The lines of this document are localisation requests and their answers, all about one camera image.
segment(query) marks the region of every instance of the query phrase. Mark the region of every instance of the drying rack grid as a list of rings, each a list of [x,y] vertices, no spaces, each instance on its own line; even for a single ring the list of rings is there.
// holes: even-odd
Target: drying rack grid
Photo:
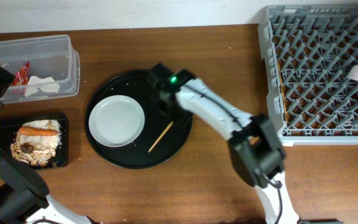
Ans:
[[[258,30],[284,145],[358,144],[358,82],[346,78],[358,65],[358,6],[270,6]]]

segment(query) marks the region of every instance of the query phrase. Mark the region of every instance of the wall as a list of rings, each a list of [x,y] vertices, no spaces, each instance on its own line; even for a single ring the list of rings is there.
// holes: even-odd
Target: wall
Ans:
[[[0,32],[258,23],[272,4],[358,0],[0,0]]]

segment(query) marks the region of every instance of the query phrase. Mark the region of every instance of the green light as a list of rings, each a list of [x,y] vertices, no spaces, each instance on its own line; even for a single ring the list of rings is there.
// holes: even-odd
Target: green light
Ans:
[[[175,82],[177,82],[178,81],[178,78],[177,77],[172,77],[171,78],[171,83],[175,83]]]

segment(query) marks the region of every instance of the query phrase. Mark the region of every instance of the black rectangular tray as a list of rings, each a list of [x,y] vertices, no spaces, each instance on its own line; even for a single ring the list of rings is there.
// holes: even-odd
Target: black rectangular tray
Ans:
[[[45,167],[32,166],[33,169],[48,169],[54,168],[52,164],[56,162],[57,167],[64,167],[68,164],[68,120],[64,113],[52,113],[52,114],[39,114],[35,116],[26,116],[23,118],[14,119],[0,119],[0,148],[2,151],[8,152],[12,155],[11,144],[14,143],[16,133],[19,128],[27,122],[43,120],[43,119],[54,119],[60,124],[60,132],[62,133],[60,142],[56,148],[56,156],[48,160],[48,164]]]

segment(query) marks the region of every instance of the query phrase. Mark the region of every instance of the round tray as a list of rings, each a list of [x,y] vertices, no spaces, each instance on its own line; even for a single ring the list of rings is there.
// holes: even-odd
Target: round tray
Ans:
[[[130,169],[143,169],[165,162],[187,140],[193,117],[191,113],[176,121],[154,149],[148,153],[155,140],[170,123],[152,104],[152,89],[147,82],[148,70],[133,70],[122,73],[107,81],[92,96],[85,113],[85,132],[93,149],[108,162]],[[92,109],[101,100],[113,95],[129,96],[142,107],[145,115],[144,128],[132,143],[121,147],[108,147],[98,143],[91,135],[89,117]]]

